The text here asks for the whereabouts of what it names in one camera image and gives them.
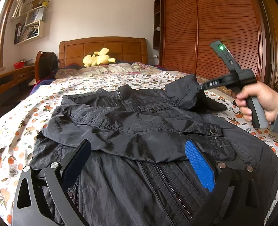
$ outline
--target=window frame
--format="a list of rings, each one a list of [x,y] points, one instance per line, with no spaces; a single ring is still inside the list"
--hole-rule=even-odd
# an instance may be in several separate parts
[[[3,67],[3,46],[7,20],[14,0],[7,0],[0,16],[0,68]]]

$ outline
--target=person's arm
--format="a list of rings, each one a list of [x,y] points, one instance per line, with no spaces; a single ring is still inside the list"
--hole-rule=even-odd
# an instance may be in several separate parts
[[[239,94],[232,93],[235,102],[246,121],[252,121],[252,111],[247,107],[245,99],[256,96],[263,107],[268,122],[274,123],[272,131],[278,133],[278,93],[267,85],[258,82],[244,86]]]

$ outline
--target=floral blanket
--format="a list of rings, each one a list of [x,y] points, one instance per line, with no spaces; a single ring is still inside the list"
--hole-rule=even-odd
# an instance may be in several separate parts
[[[156,67],[141,63],[95,66],[79,71],[59,70],[57,80],[40,88],[17,107],[0,118],[0,215],[10,225],[12,205],[20,173],[32,159],[36,135],[46,128],[53,110],[61,104],[63,95],[81,94],[103,88],[107,91],[117,90],[119,86],[129,84],[134,89],[164,88],[164,86],[185,73],[177,71],[163,72]],[[211,91],[207,96],[222,102],[227,110],[213,113],[240,128],[250,132],[269,145],[278,157],[278,133],[269,129],[254,129],[244,121],[236,106]],[[272,212],[278,200],[276,198],[268,212]]]

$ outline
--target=red plastic basket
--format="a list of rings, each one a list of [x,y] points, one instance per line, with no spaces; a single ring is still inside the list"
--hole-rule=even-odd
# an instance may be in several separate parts
[[[16,69],[22,68],[25,65],[25,62],[18,62],[13,65]]]

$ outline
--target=tool handle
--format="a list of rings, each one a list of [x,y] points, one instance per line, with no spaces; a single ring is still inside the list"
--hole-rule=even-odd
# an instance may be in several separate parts
[[[230,88],[233,92],[238,94],[241,89],[239,87]],[[266,128],[268,127],[268,121],[266,119],[265,111],[260,105],[257,97],[246,98],[247,107],[252,111],[252,126],[254,128]]]

